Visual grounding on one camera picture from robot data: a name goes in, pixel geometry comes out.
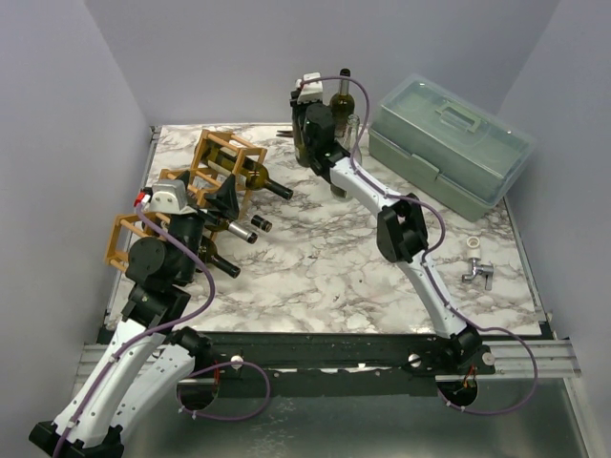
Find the clear square liquor bottle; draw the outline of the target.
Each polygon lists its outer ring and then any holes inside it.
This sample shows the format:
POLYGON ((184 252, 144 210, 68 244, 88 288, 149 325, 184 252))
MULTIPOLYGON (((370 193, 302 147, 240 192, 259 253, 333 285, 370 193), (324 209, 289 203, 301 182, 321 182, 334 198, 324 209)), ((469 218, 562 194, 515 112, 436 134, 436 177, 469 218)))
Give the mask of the clear square liquor bottle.
POLYGON ((269 220, 267 220, 267 219, 265 219, 265 218, 263 218, 263 217, 261 217, 259 215, 254 215, 251 218, 250 222, 251 222, 252 225, 254 225, 258 229, 261 229, 262 231, 264 231, 266 233, 270 232, 272 227, 273 227, 273 224, 269 220))

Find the clear glass bottle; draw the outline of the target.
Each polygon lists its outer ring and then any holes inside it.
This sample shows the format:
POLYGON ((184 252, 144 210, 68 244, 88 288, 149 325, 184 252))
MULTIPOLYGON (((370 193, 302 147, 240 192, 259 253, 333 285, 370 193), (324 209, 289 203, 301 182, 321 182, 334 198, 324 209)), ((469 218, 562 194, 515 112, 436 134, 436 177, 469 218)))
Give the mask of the clear glass bottle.
MULTIPOLYGON (((357 135, 360 129, 360 117, 357 114, 350 114, 347 119, 346 127, 343 135, 339 138, 340 144, 344 147, 349 153, 352 153, 352 149, 354 144, 357 141, 357 135)), ((339 200, 350 200, 350 196, 348 193, 331 184, 330 191, 333 196, 339 200)))

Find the dark green wine bottle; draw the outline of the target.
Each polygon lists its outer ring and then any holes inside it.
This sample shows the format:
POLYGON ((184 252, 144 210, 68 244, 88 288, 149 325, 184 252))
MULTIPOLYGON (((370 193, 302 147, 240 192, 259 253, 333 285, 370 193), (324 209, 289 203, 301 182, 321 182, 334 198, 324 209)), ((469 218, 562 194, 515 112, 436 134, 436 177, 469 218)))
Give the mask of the dark green wine bottle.
POLYGON ((258 240, 256 232, 240 226, 232 219, 210 219, 204 223, 204 227, 212 233, 226 231, 249 244, 254 244, 258 240))
POLYGON ((241 273, 241 268, 222 257, 216 243, 207 237, 201 238, 198 255, 204 264, 213 265, 233 279, 241 273))
POLYGON ((286 200, 293 197, 291 189, 273 180, 264 165, 248 156, 243 159, 242 166, 234 173, 238 155, 226 147, 206 147, 201 155, 200 162, 226 177, 229 174, 235 175, 236 182, 247 190, 259 191, 265 189, 286 200))

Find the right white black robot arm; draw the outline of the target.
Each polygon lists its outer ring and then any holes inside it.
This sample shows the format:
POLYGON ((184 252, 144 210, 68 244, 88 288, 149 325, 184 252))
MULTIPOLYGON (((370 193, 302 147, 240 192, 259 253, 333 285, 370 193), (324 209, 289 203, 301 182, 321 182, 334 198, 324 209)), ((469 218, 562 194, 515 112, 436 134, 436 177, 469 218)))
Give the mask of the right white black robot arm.
POLYGON ((347 192, 376 217, 376 245, 382 256, 407 276, 425 306, 439 348, 423 368, 458 374, 480 364, 485 351, 475 327, 453 310, 453 302, 433 264, 425 260, 428 230, 421 201, 414 194, 393 198, 391 190, 364 171, 335 138, 331 109, 320 90, 306 85, 290 93, 298 162, 329 184, 347 192))

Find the wooden wine rack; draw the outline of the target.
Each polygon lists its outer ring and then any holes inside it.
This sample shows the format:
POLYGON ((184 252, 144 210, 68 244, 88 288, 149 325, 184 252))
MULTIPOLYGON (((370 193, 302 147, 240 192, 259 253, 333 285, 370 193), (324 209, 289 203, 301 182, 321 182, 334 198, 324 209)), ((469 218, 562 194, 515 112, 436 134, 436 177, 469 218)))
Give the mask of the wooden wine rack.
POLYGON ((163 169, 158 178, 183 180, 189 201, 208 212, 219 213, 215 222, 204 225, 204 232, 214 239, 218 232, 233 231, 231 227, 245 215, 254 191, 273 186, 263 165, 265 156, 265 148, 232 132, 203 130, 191 165, 185 169, 163 169))

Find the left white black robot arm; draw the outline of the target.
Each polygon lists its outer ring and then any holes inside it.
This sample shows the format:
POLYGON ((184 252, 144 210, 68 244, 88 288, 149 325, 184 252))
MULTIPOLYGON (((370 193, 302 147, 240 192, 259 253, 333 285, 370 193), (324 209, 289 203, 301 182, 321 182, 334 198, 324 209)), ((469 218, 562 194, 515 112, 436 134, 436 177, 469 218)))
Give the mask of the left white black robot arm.
POLYGON ((239 213, 236 178, 205 196, 207 208, 188 197, 187 183, 187 175, 163 179, 138 195, 136 215, 153 233, 128 252, 126 275, 134 286, 93 372, 54 420, 30 433, 49 456, 121 456, 135 426, 180 378, 210 369, 209 342, 191 328, 172 330, 190 318, 182 287, 204 266, 198 251, 205 224, 239 213))

